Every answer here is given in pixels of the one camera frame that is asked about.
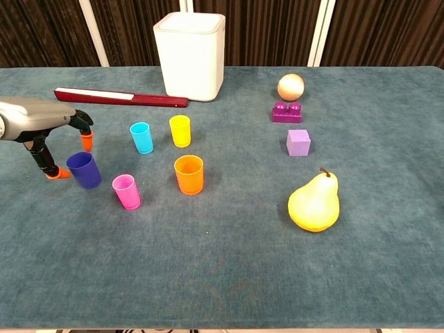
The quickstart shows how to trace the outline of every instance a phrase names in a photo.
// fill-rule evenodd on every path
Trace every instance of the wooden ball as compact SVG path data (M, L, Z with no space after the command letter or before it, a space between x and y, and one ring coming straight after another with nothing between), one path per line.
M292 102L302 96L304 80L298 74L284 75L277 84L277 92L281 99Z

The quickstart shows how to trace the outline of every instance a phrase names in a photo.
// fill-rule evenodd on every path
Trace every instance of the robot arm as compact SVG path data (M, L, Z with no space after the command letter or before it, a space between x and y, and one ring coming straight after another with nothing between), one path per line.
M49 179L68 178L70 172L55 165L45 144L49 133L70 125L80 131L83 148L92 149L92 119L73 107L24 97L0 97L0 140L22 143Z

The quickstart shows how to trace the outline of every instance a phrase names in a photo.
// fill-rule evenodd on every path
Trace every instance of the plastic cup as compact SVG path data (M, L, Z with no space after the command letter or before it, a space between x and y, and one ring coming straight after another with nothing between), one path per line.
M174 162L179 189L194 196L203 190L203 160L195 155L184 155Z
M81 151L68 158L67 166L78 184L84 189L92 189L102 181L96 161L86 151Z
M139 189L136 181L131 175L120 175L112 181L112 188L123 207L126 210L135 210L139 208L142 200L140 199Z
M149 154L153 151L153 139L151 138L150 126L147 123L134 123L130 127L136 149L141 154Z
M183 114L169 120L173 143L178 148L185 148L191 144L191 120Z

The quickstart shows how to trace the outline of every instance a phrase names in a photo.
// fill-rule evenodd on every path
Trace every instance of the pink cup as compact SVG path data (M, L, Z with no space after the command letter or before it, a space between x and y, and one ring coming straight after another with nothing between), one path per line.
M120 175L112 181L112 188L116 191L121 204L126 210L136 210L142 201L136 181L131 175Z

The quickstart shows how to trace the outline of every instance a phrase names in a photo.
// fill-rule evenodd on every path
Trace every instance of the purple lego brick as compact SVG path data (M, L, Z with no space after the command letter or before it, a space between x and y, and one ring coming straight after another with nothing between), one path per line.
M284 102L277 102L271 113L273 123L300 123L302 121L302 106L298 102L290 104L289 108Z
M290 156L307 156L310 144L311 140L307 130L289 130L287 149Z

